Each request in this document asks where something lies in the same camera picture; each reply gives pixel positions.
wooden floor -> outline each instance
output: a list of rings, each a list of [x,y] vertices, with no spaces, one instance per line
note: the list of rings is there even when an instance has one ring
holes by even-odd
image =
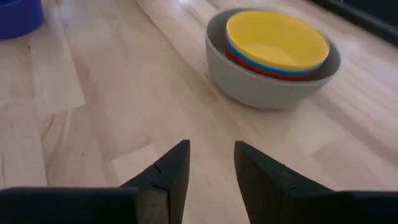
[[[304,0],[43,0],[44,26],[0,41],[0,188],[118,186],[191,139],[185,223],[248,223],[244,140],[330,188],[398,190],[398,49]],[[209,78],[207,21],[288,12],[330,36],[338,75],[287,111],[237,103]]]

yellow bowl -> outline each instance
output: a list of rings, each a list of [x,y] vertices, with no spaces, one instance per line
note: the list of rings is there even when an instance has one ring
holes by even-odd
[[[231,43],[244,56],[274,68],[308,70],[329,54],[328,42],[308,24],[271,11],[235,14],[226,26]]]

blue bowl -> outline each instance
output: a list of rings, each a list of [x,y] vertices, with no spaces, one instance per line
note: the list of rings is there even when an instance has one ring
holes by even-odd
[[[41,0],[0,0],[0,39],[28,34],[43,20]]]
[[[244,54],[242,54],[238,49],[236,49],[236,47],[231,43],[231,41],[229,40],[228,35],[227,36],[227,45],[229,47],[229,49],[231,49],[231,51],[237,56],[239,57],[241,60],[243,60],[244,62],[246,62],[247,64],[256,67],[260,70],[263,70],[265,72],[269,72],[269,73],[274,73],[274,74],[279,74],[279,75],[308,75],[309,73],[317,70],[321,65],[317,65],[315,67],[312,67],[311,69],[308,70],[284,70],[284,69],[280,69],[280,68],[274,68],[274,67],[270,67],[267,65],[263,65],[261,63],[258,63],[254,60],[252,60],[251,58],[248,58],[247,56],[245,56]]]

dark object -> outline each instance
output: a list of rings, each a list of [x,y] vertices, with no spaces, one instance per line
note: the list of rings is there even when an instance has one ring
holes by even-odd
[[[234,160],[251,224],[398,223],[396,192],[334,192],[242,141]]]
[[[0,0],[0,39],[28,34],[39,28],[43,19],[41,0]]]
[[[398,15],[396,0],[308,0],[320,5],[382,39],[398,45]]]
[[[189,165],[184,140],[120,188],[3,190],[0,223],[181,224]]]

gray bowl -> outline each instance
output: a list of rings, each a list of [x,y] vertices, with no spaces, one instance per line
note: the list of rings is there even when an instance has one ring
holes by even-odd
[[[292,82],[258,75],[225,57],[226,23],[245,9],[231,9],[213,17],[206,28],[206,54],[210,75],[228,96],[256,108],[287,109],[316,93],[340,66],[340,55],[329,40],[330,53],[311,80]]]

